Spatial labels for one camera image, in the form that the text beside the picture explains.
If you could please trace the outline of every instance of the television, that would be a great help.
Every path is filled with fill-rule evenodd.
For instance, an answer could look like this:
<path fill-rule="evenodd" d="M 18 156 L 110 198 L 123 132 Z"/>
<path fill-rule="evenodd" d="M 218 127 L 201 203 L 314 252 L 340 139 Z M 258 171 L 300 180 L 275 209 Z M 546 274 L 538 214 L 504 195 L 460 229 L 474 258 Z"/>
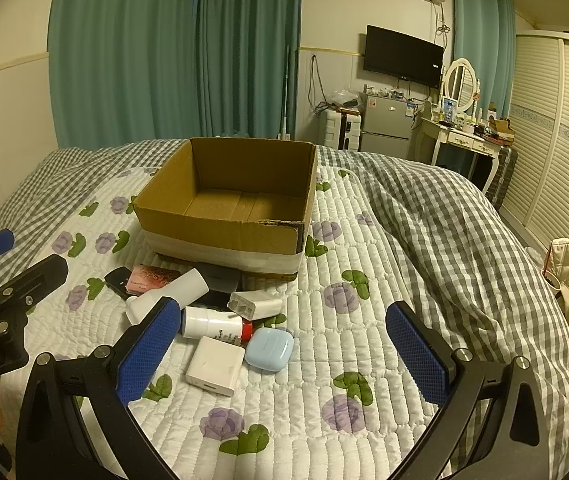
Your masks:
<path fill-rule="evenodd" d="M 369 25 L 364 69 L 438 88 L 444 53 L 437 44 Z"/>

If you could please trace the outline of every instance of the white quilted mat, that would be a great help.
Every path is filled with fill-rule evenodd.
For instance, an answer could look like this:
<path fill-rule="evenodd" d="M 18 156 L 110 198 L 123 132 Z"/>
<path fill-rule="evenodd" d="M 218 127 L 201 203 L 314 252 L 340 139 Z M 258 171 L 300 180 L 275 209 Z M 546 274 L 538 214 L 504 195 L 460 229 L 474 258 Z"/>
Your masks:
<path fill-rule="evenodd" d="M 34 358 L 87 355 L 127 328 L 124 301 L 103 286 L 104 275 L 136 263 L 188 270 L 149 249 L 130 205 L 152 171 L 133 168 L 107 181 L 36 258 L 64 255 L 69 277 L 30 314 L 29 365 L 2 377 L 10 448 Z M 217 396 L 184 381 L 197 342 L 178 338 L 145 396 L 129 405 L 183 480 L 386 479 L 436 411 L 386 333 L 386 306 L 409 295 L 360 183 L 324 166 L 317 181 L 313 240 L 298 278 L 244 284 L 285 300 L 284 313 L 267 324 L 295 337 L 287 368 L 273 374 L 244 364 L 234 397 Z M 82 412 L 104 464 L 122 474 L 86 399 Z"/>

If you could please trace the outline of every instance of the checkered bedspread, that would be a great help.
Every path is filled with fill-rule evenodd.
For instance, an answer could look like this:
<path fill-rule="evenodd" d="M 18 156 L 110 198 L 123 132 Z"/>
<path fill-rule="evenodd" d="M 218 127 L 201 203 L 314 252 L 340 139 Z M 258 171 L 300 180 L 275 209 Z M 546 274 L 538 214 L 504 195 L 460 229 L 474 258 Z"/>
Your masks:
<path fill-rule="evenodd" d="M 181 140 L 146 140 L 88 152 L 53 152 L 0 209 L 16 238 L 0 258 L 0 285 L 106 179 L 134 166 L 159 166 Z M 551 478 L 569 469 L 569 328 L 522 246 L 481 193 L 456 173 L 371 153 L 319 147 L 319 163 L 351 170 L 362 183 L 399 263 L 413 305 L 453 348 L 508 362 L 529 357 L 549 429 Z M 479 427 L 465 437 L 461 460 Z"/>

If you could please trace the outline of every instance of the light blue case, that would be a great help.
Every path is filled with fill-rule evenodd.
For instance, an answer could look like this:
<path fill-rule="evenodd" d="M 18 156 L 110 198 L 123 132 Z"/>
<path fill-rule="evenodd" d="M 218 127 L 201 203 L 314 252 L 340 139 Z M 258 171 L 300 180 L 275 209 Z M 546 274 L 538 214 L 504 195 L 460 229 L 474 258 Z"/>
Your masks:
<path fill-rule="evenodd" d="M 289 362 L 293 351 L 293 336 L 277 328 L 258 328 L 245 352 L 245 361 L 251 366 L 279 372 Z"/>

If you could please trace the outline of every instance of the metal screw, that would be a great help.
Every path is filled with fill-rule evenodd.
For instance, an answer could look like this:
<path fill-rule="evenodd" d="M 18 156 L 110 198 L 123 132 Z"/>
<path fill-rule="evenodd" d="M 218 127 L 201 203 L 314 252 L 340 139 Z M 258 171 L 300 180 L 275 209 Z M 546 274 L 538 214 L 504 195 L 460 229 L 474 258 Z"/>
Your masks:
<path fill-rule="evenodd" d="M 460 359 L 460 361 L 463 361 L 465 363 L 468 363 L 469 361 L 471 361 L 473 359 L 473 354 L 467 348 L 458 348 L 455 351 L 455 356 L 458 357 L 458 359 Z"/>
<path fill-rule="evenodd" d="M 530 366 L 529 359 L 522 357 L 522 355 L 516 357 L 516 366 L 522 368 L 523 370 L 527 370 L 527 368 Z"/>
<path fill-rule="evenodd" d="M 37 357 L 36 363 L 38 363 L 40 366 L 44 366 L 49 362 L 49 359 L 50 359 L 49 354 L 47 354 L 47 352 L 44 352 Z"/>
<path fill-rule="evenodd" d="M 109 345 L 100 345 L 93 351 L 93 355 L 95 355 L 98 359 L 104 359 L 109 354 L 111 354 L 111 346 Z"/>

